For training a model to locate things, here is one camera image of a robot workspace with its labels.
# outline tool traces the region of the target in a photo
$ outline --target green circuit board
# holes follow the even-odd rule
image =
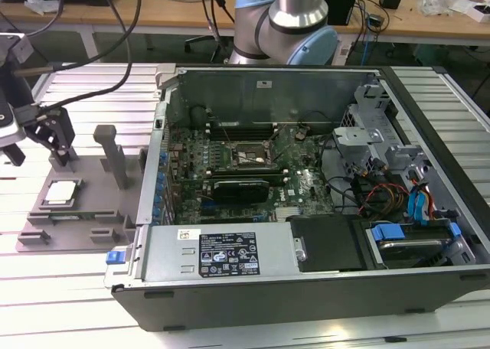
[[[298,141],[298,131],[297,126],[288,126],[266,141],[211,141],[204,131],[172,131],[168,152],[172,189],[178,195],[175,223],[283,221],[279,214],[283,215],[287,207],[294,214],[333,212],[332,199],[316,166],[320,136]],[[237,169],[254,168],[260,165],[257,159],[266,167],[283,172],[280,178],[286,181],[280,186],[271,185],[267,200],[259,204],[215,203],[209,174],[216,171],[233,174]]]

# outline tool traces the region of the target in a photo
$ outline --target power supply label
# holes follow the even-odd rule
[[[255,233],[199,236],[199,275],[203,278],[259,274]]]

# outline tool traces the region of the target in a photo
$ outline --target screw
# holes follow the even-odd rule
[[[303,250],[296,250],[296,258],[298,261],[306,261],[306,253]]]

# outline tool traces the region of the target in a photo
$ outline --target power connector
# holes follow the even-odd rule
[[[371,28],[381,28],[381,26],[383,26],[384,23],[384,17],[375,14],[369,14],[366,20],[367,20],[367,26]]]

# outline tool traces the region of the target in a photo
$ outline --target motherboard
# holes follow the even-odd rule
[[[294,125],[171,127],[166,169],[173,223],[285,221],[333,212],[318,166],[323,139]]]

